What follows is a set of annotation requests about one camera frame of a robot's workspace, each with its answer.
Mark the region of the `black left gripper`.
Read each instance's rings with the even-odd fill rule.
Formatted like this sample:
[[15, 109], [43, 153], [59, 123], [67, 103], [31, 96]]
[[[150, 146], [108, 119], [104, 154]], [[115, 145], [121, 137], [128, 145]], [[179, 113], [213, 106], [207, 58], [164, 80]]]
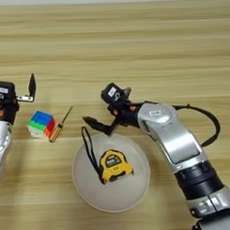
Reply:
[[32, 73], [29, 81], [29, 97], [17, 96], [14, 99], [0, 100], [0, 121], [13, 124], [16, 119], [16, 113], [19, 111], [20, 102], [32, 103], [36, 96], [36, 81], [35, 75]]

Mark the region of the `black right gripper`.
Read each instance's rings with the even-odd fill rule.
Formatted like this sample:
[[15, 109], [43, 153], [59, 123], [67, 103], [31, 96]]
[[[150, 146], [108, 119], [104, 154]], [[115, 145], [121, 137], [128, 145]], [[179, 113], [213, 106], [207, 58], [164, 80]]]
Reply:
[[129, 100], [131, 91], [132, 89], [127, 87], [124, 89], [125, 98], [119, 98], [118, 100], [105, 100], [108, 104], [107, 110], [115, 117], [111, 126], [107, 126], [91, 116], [84, 117], [84, 122], [91, 128], [101, 131], [108, 136], [115, 131], [117, 125], [138, 128], [138, 111], [140, 110], [142, 103], [132, 103]]

